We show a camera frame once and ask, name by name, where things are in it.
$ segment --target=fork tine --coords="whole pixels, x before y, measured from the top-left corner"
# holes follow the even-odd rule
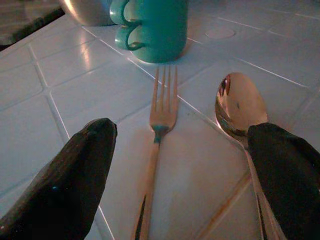
[[[178,68],[177,66],[175,66],[172,111],[176,113],[177,110],[178,110]]]
[[[160,111],[164,110],[165,83],[166,83],[166,66],[164,66],[163,68],[163,75],[162,75],[161,93],[160,93],[160,100],[159,100]]]
[[[168,70],[167,96],[165,99],[165,110],[170,113],[170,84],[171,84],[171,68]]]
[[[155,71],[152,106],[151,106],[152,112],[155,112],[157,110],[158,81],[159,81],[159,67],[157,67]]]

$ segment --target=spoon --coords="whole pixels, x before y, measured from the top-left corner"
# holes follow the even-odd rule
[[[248,76],[233,72],[222,80],[215,99],[215,116],[219,127],[242,145],[247,156],[258,208],[261,239],[285,240],[248,152],[249,127],[268,122],[265,102]]]

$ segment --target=white countertop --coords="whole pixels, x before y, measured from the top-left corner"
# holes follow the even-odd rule
[[[162,142],[151,240],[257,240],[246,156],[215,120],[215,96],[231,72],[247,74],[272,123],[320,151],[320,3],[192,0],[178,66],[176,127]],[[0,52],[0,217],[87,122],[117,124],[114,157],[87,240],[127,240],[153,133],[156,65],[115,47],[119,26],[82,27],[67,15]],[[212,30],[235,35],[209,38]]]

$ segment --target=metal fork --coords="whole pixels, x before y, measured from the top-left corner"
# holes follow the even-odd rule
[[[160,93],[159,101],[157,102],[158,81],[159,81],[159,68],[157,68],[155,72],[153,98],[152,98],[152,106],[151,106],[150,120],[149,120],[150,126],[152,127],[155,133],[155,136],[154,136],[150,161],[148,163],[147,171],[146,171],[144,194],[140,204],[139,215],[136,220],[134,231],[131,237],[132,240],[148,239],[159,147],[160,147],[161,139],[174,128],[177,120],[177,112],[178,112],[177,66],[175,67],[175,73],[174,73],[172,97],[170,92],[170,84],[171,84],[170,66],[169,66],[168,76],[167,76],[166,97],[165,97],[166,67],[164,67],[163,75],[162,75],[162,83],[161,83],[161,93]]]

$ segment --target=teal cup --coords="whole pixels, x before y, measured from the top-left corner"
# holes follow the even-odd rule
[[[186,45],[188,0],[113,0],[110,17],[122,25],[115,44],[144,62],[175,60]]]

